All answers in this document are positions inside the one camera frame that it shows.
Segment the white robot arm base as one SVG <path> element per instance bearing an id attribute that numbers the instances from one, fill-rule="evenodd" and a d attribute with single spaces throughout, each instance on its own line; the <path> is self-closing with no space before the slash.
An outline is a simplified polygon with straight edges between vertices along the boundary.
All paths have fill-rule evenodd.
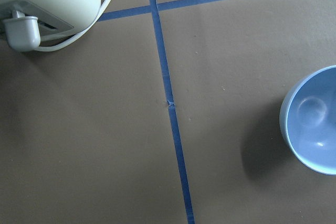
<path id="1" fill-rule="evenodd" d="M 101 0 L 1 0 L 1 38 L 16 51 L 80 33 L 95 22 Z"/>

